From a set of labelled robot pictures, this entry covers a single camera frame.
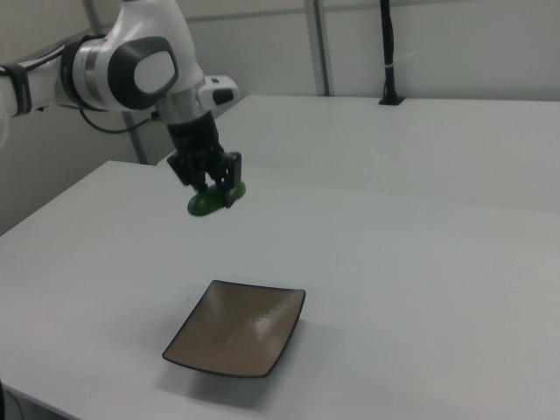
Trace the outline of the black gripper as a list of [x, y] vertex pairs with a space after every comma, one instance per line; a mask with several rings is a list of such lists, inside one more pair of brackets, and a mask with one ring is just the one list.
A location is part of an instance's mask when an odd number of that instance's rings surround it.
[[208, 111], [190, 122], [168, 125], [167, 129], [176, 151], [166, 162], [181, 183], [196, 193], [205, 193], [208, 185], [203, 170], [211, 170], [213, 188], [221, 204], [231, 207], [242, 182], [242, 155], [223, 152], [213, 113]]

